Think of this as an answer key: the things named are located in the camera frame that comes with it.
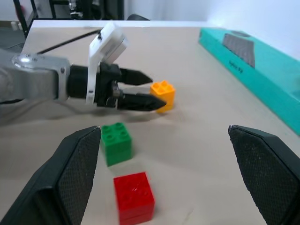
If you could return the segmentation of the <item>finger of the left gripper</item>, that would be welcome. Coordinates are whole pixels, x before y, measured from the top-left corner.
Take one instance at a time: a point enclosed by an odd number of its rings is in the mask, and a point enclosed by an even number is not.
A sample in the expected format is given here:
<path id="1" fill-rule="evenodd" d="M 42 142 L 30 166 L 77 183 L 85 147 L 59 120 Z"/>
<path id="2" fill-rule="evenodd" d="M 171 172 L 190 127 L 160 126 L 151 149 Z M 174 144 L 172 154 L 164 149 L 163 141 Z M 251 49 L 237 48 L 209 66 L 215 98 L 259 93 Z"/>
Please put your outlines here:
<path id="1" fill-rule="evenodd" d="M 150 112 L 166 105 L 165 101 L 152 94 L 130 94 L 119 90 L 116 92 L 116 97 L 119 110 Z"/>
<path id="2" fill-rule="evenodd" d="M 121 79 L 120 82 L 128 85 L 143 85 L 152 83 L 153 80 L 145 73 L 139 70 L 132 70 L 127 68 L 121 68 Z"/>

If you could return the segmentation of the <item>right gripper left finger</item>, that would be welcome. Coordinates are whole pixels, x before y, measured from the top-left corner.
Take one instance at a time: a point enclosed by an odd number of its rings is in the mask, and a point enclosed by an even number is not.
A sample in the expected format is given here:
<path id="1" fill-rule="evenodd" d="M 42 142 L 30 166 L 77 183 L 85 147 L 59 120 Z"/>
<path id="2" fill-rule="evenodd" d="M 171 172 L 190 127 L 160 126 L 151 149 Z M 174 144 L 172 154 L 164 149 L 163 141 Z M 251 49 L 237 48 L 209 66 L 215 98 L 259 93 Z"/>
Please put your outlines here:
<path id="1" fill-rule="evenodd" d="M 101 129 L 65 137 L 29 179 L 2 225 L 79 225 L 93 187 Z"/>

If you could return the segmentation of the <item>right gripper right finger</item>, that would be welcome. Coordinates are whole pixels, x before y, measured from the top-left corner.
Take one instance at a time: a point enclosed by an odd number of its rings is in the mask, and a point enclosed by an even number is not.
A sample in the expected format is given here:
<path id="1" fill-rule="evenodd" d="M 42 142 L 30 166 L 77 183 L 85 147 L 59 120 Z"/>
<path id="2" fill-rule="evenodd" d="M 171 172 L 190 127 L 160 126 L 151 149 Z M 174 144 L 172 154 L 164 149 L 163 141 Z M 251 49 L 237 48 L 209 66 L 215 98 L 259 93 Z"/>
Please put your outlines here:
<path id="1" fill-rule="evenodd" d="M 277 136 L 230 125 L 228 134 L 244 184 L 269 225 L 300 223 L 300 159 Z"/>

